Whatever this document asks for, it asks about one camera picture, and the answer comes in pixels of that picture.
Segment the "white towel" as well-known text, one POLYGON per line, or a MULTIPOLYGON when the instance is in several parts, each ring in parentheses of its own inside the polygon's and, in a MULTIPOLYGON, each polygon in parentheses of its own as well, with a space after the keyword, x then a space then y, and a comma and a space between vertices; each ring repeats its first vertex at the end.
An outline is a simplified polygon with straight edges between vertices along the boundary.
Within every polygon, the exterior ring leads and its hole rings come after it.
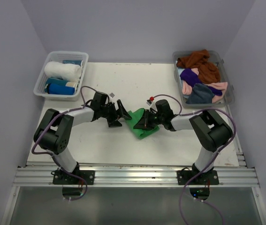
POLYGON ((44 73, 47 77, 79 82, 82 75, 82 68, 78 65, 50 61, 46 64, 44 73))

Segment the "green towel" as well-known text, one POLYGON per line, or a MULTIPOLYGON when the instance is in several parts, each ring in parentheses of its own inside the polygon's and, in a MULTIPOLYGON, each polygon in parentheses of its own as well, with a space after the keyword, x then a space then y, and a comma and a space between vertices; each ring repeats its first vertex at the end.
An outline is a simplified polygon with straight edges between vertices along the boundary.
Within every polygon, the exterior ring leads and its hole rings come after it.
POLYGON ((130 131, 133 133, 133 135, 139 139, 142 140, 150 135, 153 135, 154 133, 158 132, 160 128, 156 126, 153 130, 142 130, 142 129, 134 129, 134 126, 140 121, 142 115, 144 114, 144 108, 139 108, 136 111, 128 111, 128 114, 132 117, 130 120, 125 120, 126 124, 128 125, 130 131))

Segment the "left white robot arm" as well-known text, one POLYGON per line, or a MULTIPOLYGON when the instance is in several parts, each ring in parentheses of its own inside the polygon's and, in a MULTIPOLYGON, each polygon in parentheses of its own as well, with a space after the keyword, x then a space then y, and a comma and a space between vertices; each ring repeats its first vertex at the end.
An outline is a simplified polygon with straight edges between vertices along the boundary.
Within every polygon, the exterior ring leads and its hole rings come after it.
POLYGON ((77 183, 80 178, 78 163, 68 149, 72 127, 100 118, 106 119, 110 128, 121 127, 122 124, 119 122, 121 118, 132 119, 121 100, 117 100, 116 103, 110 102, 106 93, 98 91, 95 92, 93 99, 81 107, 63 112, 48 109, 34 134, 32 154, 50 155, 64 171, 63 178, 69 184, 77 183))

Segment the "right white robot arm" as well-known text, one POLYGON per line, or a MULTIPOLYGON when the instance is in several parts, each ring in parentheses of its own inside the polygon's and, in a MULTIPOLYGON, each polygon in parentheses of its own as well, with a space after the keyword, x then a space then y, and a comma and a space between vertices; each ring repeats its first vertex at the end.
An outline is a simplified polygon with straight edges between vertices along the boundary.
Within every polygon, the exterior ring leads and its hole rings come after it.
POLYGON ((218 114, 219 110, 217 108, 208 108, 179 115, 174 114, 165 99, 157 101, 155 107, 155 109, 144 110, 133 128, 152 131, 162 125, 171 132, 192 129, 201 144, 201 149, 198 158, 192 165, 191 177, 197 184, 204 183, 208 179, 208 172, 214 167, 217 155, 235 137, 235 129, 231 128, 218 114))

